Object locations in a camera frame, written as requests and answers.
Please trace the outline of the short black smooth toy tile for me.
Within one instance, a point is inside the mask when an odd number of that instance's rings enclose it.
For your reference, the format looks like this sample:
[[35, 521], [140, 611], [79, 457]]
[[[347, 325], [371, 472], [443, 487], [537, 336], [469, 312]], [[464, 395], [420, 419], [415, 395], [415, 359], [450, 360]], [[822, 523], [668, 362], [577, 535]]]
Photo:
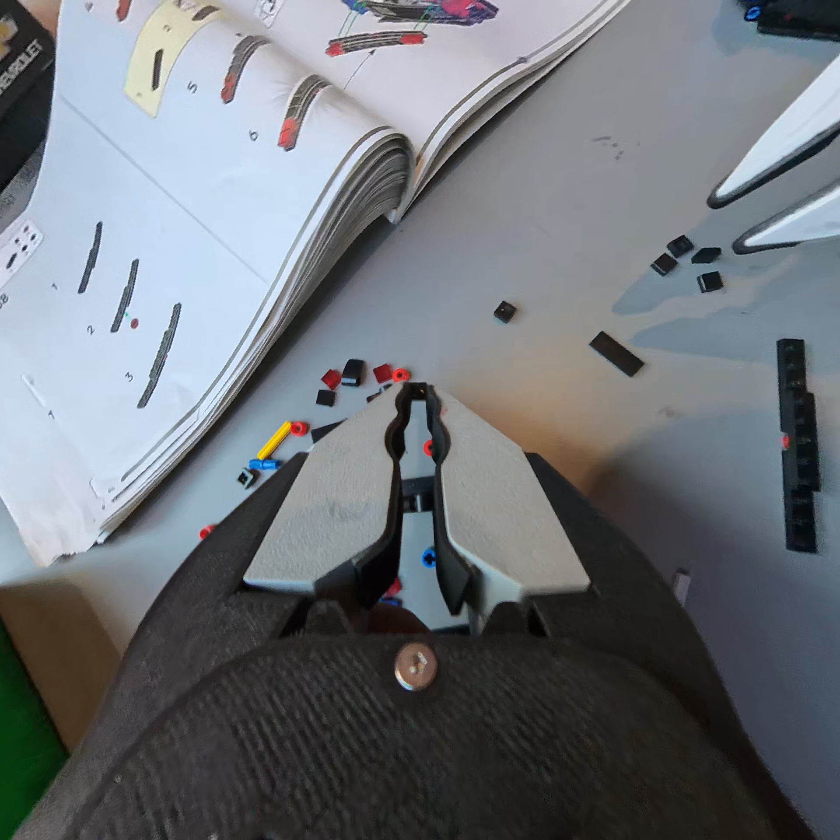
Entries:
[[644, 368], [643, 360], [604, 331], [598, 332], [589, 346], [627, 377], [635, 377]]

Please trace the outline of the green plastic bin with divider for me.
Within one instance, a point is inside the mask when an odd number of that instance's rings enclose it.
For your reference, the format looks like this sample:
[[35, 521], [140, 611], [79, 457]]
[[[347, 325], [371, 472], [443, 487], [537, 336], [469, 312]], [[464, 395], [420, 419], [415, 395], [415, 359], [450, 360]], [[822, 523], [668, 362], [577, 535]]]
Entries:
[[13, 837], [68, 758], [34, 682], [1, 625], [1, 838]]

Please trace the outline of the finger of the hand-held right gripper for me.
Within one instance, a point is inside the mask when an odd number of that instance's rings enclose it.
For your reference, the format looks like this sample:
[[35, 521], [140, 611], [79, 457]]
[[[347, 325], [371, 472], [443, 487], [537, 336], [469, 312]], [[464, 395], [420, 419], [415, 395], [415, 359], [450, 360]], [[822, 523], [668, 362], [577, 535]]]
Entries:
[[731, 248], [745, 256], [772, 249], [795, 247], [839, 236], [839, 181], [786, 207], [737, 239]]
[[709, 207], [725, 207], [759, 189], [819, 154], [838, 133], [839, 64], [832, 62], [773, 121], [712, 190]]

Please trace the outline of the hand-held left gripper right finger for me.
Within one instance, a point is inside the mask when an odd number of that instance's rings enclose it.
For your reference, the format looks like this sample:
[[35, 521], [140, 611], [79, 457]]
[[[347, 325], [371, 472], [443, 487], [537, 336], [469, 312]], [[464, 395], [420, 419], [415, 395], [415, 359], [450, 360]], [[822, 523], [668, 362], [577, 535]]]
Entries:
[[452, 395], [427, 388], [436, 575], [452, 616], [586, 592], [578, 553], [522, 448]]

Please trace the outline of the long black studded toy plate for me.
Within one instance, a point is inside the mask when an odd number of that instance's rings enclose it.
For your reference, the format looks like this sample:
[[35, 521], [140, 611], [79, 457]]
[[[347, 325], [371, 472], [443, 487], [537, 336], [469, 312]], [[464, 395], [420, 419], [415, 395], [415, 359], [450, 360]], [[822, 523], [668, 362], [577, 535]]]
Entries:
[[816, 553], [814, 495], [822, 489], [816, 403], [807, 388], [805, 342], [776, 344], [786, 548]]

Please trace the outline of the grey desk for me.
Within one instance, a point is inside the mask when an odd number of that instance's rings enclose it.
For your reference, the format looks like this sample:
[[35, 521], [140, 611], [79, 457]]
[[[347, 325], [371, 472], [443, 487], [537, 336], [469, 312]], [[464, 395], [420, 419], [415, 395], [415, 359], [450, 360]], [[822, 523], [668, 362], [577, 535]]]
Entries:
[[[236, 475], [321, 411], [349, 357], [440, 385], [546, 458], [644, 551], [686, 610], [756, 748], [838, 838], [838, 242], [732, 241], [838, 177], [838, 143], [732, 205], [711, 188], [834, 58], [758, 36], [735, 2], [631, 2], [489, 123], [393, 227], [372, 226], [160, 492], [88, 554], [37, 570], [2, 511], [2, 617], [72, 749], [140, 619], [245, 498]], [[667, 276], [651, 263], [687, 235]], [[691, 256], [722, 249], [709, 265]], [[701, 293], [717, 270], [724, 288]], [[493, 312], [509, 301], [504, 324]], [[645, 362], [627, 377], [600, 331]], [[822, 489], [816, 553], [785, 545], [776, 344], [805, 342]]]

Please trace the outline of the open instruction booklet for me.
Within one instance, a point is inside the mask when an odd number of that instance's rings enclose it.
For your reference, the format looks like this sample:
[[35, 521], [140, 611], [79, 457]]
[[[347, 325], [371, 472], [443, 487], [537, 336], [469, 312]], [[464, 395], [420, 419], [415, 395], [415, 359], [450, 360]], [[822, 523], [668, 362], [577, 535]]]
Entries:
[[2, 503], [32, 563], [105, 540], [354, 240], [626, 5], [60, 2], [2, 231]]

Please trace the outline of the partly built toy car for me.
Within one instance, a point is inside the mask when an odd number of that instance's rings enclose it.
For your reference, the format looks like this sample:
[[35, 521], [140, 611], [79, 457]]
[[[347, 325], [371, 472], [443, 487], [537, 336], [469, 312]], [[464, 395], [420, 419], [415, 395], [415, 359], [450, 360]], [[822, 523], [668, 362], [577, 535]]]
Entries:
[[744, 20], [758, 32], [796, 39], [839, 40], [839, 1], [745, 1]]

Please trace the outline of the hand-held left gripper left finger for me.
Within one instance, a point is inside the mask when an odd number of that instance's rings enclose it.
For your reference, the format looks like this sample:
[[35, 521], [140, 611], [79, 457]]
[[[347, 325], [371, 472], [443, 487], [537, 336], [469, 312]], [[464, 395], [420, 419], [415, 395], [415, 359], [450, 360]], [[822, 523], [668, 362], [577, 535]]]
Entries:
[[307, 453], [244, 576], [300, 595], [350, 592], [371, 607], [396, 579], [407, 384], [394, 385]]

